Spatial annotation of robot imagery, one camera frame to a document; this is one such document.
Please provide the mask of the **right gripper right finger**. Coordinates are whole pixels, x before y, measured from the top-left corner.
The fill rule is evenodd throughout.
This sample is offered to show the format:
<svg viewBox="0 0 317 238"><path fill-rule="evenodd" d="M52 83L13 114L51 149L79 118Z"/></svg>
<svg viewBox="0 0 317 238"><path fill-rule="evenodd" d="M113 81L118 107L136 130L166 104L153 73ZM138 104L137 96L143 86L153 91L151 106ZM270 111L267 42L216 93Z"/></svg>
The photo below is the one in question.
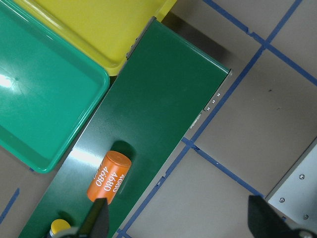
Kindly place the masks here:
<svg viewBox="0 0 317 238"><path fill-rule="evenodd" d="M305 231L291 229L261 196L248 198L248 228L254 238L304 238Z"/></svg>

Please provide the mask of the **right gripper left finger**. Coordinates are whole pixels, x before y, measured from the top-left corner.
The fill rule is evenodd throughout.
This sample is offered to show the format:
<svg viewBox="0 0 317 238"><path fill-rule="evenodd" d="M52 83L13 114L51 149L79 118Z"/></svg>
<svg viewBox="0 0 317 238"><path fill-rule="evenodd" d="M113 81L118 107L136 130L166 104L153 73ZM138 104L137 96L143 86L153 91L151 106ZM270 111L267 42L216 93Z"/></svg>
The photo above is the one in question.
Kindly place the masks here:
<svg viewBox="0 0 317 238"><path fill-rule="evenodd" d="M109 213L106 198L95 200L76 238L106 238L109 232Z"/></svg>

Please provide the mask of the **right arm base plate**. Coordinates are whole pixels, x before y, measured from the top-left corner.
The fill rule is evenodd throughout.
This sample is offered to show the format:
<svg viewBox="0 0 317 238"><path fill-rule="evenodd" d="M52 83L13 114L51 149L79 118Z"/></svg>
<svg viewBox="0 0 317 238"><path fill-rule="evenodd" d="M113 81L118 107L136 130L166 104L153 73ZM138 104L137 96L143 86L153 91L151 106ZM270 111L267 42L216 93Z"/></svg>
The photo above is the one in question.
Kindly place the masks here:
<svg viewBox="0 0 317 238"><path fill-rule="evenodd" d="M266 197L298 224L317 227L317 141L314 140Z"/></svg>

